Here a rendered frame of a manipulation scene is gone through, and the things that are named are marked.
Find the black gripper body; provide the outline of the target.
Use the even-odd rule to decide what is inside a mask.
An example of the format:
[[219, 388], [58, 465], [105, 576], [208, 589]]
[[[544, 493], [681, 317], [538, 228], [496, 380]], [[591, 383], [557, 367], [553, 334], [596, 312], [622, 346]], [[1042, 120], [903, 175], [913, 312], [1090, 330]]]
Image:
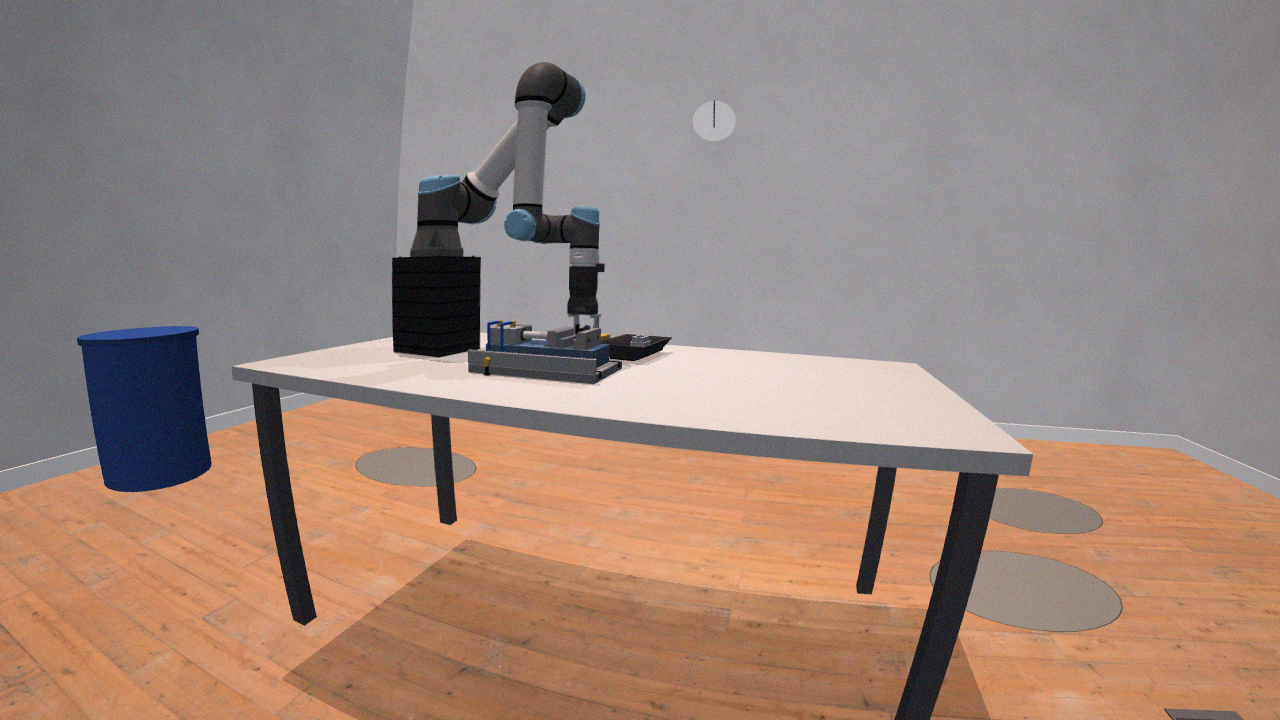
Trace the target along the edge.
[[598, 256], [599, 249], [570, 249], [568, 314], [598, 314], [598, 272], [605, 272], [605, 264], [598, 263]]

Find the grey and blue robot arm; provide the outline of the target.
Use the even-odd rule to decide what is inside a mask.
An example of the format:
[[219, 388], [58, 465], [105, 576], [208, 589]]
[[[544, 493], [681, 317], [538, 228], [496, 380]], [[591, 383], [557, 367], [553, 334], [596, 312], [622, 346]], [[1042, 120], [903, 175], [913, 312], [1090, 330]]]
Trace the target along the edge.
[[515, 122], [477, 170], [468, 172], [462, 182], [460, 176], [431, 176], [419, 182], [417, 232], [410, 258], [463, 256], [458, 222], [486, 222], [497, 209], [499, 187], [512, 170], [513, 211], [504, 222], [511, 238], [599, 249], [596, 208], [572, 208], [570, 215], [559, 217], [541, 214], [547, 129], [559, 126], [564, 117], [577, 115], [585, 99], [579, 79], [556, 64], [541, 61], [529, 67], [518, 79], [515, 96], [518, 123]]

